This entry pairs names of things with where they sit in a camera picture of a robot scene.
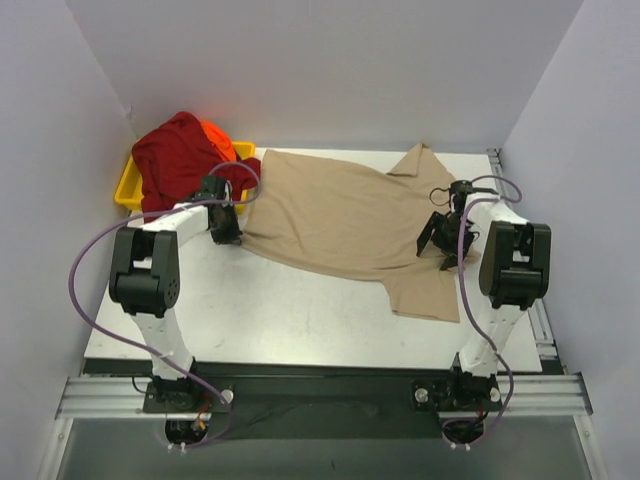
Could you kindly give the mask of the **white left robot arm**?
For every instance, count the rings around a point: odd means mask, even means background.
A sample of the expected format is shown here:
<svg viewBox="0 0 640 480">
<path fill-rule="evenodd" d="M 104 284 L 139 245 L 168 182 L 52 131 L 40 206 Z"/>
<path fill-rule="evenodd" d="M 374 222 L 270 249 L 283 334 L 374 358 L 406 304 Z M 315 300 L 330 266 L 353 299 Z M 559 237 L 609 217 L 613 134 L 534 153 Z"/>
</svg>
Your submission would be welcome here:
<svg viewBox="0 0 640 480">
<path fill-rule="evenodd" d="M 181 290 L 179 250 L 205 232 L 216 245 L 239 245 L 242 231 L 230 200 L 230 182 L 207 176 L 176 212 L 142 227 L 121 227 L 115 236 L 109 296 L 131 317 L 144 345 L 153 351 L 153 379 L 170 382 L 166 398 L 182 412 L 200 404 L 203 389 L 188 377 L 195 359 L 175 312 Z"/>
</svg>

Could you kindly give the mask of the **beige t shirt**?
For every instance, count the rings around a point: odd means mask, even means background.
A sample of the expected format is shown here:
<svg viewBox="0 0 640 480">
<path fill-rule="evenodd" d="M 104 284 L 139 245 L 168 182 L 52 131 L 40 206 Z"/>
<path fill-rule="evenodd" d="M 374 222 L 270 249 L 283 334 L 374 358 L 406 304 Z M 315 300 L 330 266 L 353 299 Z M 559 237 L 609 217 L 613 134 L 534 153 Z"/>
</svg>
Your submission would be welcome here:
<svg viewBox="0 0 640 480">
<path fill-rule="evenodd" d="M 381 283 L 393 313 L 460 320 L 455 272 L 416 240 L 433 212 L 446 209 L 455 178 L 417 144 L 388 172 L 353 162 L 267 150 L 261 193 L 248 209 L 243 246 L 266 259 L 322 275 Z"/>
</svg>

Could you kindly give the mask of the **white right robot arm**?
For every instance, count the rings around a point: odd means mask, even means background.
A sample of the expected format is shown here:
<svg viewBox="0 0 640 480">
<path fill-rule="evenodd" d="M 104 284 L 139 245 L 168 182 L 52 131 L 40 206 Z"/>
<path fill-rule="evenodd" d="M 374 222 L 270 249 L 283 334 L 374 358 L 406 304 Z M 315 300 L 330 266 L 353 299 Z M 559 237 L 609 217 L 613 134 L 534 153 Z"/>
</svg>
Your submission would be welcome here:
<svg viewBox="0 0 640 480">
<path fill-rule="evenodd" d="M 549 287 L 551 228 L 510 208 L 522 199 L 518 187 L 513 188 L 516 197 L 509 199 L 479 186 L 479 180 L 456 180 L 447 188 L 434 188 L 430 194 L 445 195 L 448 211 L 432 213 L 416 240 L 417 256 L 431 244 L 444 255 L 440 269 L 457 270 L 461 300 L 474 330 L 457 354 L 463 373 L 449 377 L 442 386 L 444 399 L 455 408 L 465 408 L 478 397 L 479 386 L 472 376 L 497 373 L 513 328 Z M 484 242 L 477 273 L 483 300 L 475 313 L 467 296 L 464 260 L 477 240 Z"/>
</svg>

